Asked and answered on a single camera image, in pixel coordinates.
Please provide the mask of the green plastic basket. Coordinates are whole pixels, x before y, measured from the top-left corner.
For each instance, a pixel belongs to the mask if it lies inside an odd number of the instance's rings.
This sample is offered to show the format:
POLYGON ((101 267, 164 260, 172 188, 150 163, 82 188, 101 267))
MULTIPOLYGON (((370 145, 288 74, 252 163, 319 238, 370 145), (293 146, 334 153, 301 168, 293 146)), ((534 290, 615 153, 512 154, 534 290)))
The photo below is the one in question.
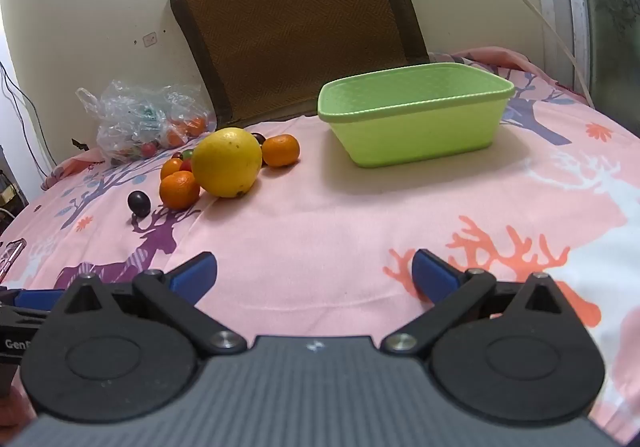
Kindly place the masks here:
POLYGON ((514 92, 483 69, 427 63, 330 82, 317 111, 352 162, 381 167, 489 147, 514 92))

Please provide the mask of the pink patterned bedsheet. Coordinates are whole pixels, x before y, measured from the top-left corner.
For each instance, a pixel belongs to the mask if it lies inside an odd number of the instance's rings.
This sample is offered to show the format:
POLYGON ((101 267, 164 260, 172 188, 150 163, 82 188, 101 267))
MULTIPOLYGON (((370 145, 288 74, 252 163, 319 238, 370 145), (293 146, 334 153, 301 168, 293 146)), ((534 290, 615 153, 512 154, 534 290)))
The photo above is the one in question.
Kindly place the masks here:
POLYGON ((510 51, 464 62, 510 80, 515 94, 492 145, 381 168, 357 166, 318 118, 266 122, 294 136, 289 168, 263 170, 234 200, 201 196, 168 214, 158 196, 166 154, 119 166, 86 152, 3 233, 24 238, 4 284, 49 289, 95 271, 126 280, 216 256, 203 311, 246 337, 384 337, 430 305, 411 259, 427 249, 506 281, 550 274, 605 360, 592 419, 619 441, 639 430, 639 141, 510 51), (151 213, 132 215, 129 193, 151 213))

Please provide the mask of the clear plastic fruit bag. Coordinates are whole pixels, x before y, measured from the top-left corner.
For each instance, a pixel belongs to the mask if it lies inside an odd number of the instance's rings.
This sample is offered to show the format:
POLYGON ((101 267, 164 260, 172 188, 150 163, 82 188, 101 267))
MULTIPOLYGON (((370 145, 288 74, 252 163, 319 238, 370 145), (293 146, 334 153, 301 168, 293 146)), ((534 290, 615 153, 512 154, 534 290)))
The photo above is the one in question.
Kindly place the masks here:
POLYGON ((76 96, 98 122, 98 148, 115 163, 179 148, 216 125, 214 111, 205 106, 198 85, 148 89, 114 81, 99 96, 82 87, 76 96))

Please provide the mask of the brown woven seat cushion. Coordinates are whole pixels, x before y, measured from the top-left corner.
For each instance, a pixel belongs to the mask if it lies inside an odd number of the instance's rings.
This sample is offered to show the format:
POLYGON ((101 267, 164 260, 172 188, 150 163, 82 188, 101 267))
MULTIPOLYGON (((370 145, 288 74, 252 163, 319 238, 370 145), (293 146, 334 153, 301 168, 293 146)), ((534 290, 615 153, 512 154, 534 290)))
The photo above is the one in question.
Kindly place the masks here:
POLYGON ((219 126, 314 112, 341 77, 427 62, 411 0, 170 0, 219 126))

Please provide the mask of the red cherry tomato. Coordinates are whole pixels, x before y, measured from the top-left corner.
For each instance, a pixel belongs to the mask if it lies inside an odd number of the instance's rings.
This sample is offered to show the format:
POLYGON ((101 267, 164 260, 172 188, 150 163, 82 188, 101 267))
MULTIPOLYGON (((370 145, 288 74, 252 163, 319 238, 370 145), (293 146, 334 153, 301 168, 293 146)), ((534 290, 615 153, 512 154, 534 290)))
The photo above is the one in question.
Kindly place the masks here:
POLYGON ((188 172, 191 172, 192 170, 191 160, 190 159, 183 160, 180 165, 180 170, 187 170, 188 172))

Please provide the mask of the small orange mandarin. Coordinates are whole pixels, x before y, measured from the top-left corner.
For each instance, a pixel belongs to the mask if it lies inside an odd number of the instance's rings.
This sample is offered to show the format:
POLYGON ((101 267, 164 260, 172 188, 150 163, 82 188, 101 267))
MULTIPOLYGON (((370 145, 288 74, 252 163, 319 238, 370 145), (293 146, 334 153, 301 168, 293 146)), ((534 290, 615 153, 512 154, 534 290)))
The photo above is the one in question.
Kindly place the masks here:
POLYGON ((160 179, 165 179, 172 174, 180 172, 182 163, 183 161, 180 158, 171 158, 166 161, 160 169, 160 179))

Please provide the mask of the white window frame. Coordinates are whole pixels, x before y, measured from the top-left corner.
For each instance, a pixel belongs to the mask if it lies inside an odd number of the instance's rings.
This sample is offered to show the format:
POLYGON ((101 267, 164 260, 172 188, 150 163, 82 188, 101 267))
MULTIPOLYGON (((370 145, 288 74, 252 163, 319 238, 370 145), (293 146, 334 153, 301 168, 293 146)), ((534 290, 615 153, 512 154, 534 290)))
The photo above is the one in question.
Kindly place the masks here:
POLYGON ((581 92, 590 80, 590 24, 587 0, 539 0, 551 24, 544 28, 544 70, 561 84, 581 92))

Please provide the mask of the orange mandarin front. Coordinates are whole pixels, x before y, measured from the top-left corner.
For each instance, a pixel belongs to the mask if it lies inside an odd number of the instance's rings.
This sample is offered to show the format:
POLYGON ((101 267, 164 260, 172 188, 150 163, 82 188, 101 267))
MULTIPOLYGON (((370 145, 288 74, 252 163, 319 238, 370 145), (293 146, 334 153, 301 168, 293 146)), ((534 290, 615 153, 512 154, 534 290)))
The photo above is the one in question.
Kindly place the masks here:
POLYGON ((160 201, 169 210, 186 210, 198 202, 200 192, 200 185, 188 170, 179 170, 160 182, 160 201))

